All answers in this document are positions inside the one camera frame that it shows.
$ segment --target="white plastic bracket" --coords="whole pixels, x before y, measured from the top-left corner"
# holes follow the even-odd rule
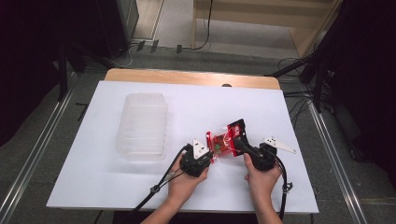
[[[270,145],[271,147],[276,147],[277,149],[282,149],[291,153],[296,154],[296,150],[292,149],[288,146],[286,146],[285,144],[275,140],[274,137],[270,137],[270,138],[263,138],[262,141],[268,145]]]
[[[192,140],[192,148],[193,148],[193,154],[194,158],[196,160],[200,159],[202,156],[204,156],[207,152],[209,152],[209,148],[204,146],[204,144],[200,143],[198,140],[193,139]]]

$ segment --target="person's right hand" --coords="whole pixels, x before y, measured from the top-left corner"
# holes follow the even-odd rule
[[[244,160],[248,171],[245,179],[250,186],[250,198],[253,204],[256,205],[256,203],[262,201],[268,202],[268,200],[271,202],[271,192],[281,175],[279,166],[275,164],[273,169],[264,172],[253,166],[253,162],[247,153],[244,154]]]

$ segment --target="white table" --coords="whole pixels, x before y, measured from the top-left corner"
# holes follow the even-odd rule
[[[244,78],[220,74],[122,70],[109,73],[123,73],[125,76],[129,73],[138,77],[147,72],[153,76],[173,74],[168,78],[178,77],[177,80],[189,74],[220,76],[232,85],[235,79],[227,78]],[[268,80],[264,77],[245,78]],[[162,162],[130,163],[123,160],[115,149],[123,103],[126,95],[133,92],[160,92],[168,104],[166,156]],[[132,209],[158,183],[183,146],[192,143],[193,138],[204,143],[207,131],[220,131],[238,119],[244,119],[251,145],[258,146],[263,137],[273,136],[297,150],[296,154],[278,151],[278,157],[288,171],[288,182],[294,185],[288,195],[286,212],[317,213],[318,206],[281,90],[107,80],[99,83],[92,97],[47,206]],[[207,180],[198,186],[182,211],[252,212],[248,184],[244,180],[246,173],[242,157],[222,158],[211,164]],[[282,181],[279,178],[272,194],[276,210],[280,208]],[[167,187],[163,187],[143,208],[157,208],[166,197],[166,192]]]

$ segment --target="white sheet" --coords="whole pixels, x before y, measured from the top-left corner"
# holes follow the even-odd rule
[[[165,159],[162,162],[124,161],[115,149],[126,95],[159,92],[168,104]],[[264,137],[296,149],[278,151],[293,183],[287,213],[317,213],[318,206],[303,157],[290,123],[282,91],[175,84],[101,81],[96,89],[73,146],[64,163],[48,207],[131,209],[156,185],[187,143],[205,143],[207,131],[218,132],[229,123],[244,119],[247,138],[258,146]],[[244,180],[247,169],[242,157],[222,158],[210,165],[208,179],[184,204],[184,211],[254,211]],[[273,191],[273,204],[281,203],[280,177]],[[166,197],[167,186],[143,208],[155,209]]]

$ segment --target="desk leg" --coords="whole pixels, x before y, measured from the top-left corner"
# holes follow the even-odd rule
[[[192,32],[191,32],[191,48],[195,49],[195,31],[197,26],[197,0],[194,0],[192,9]]]

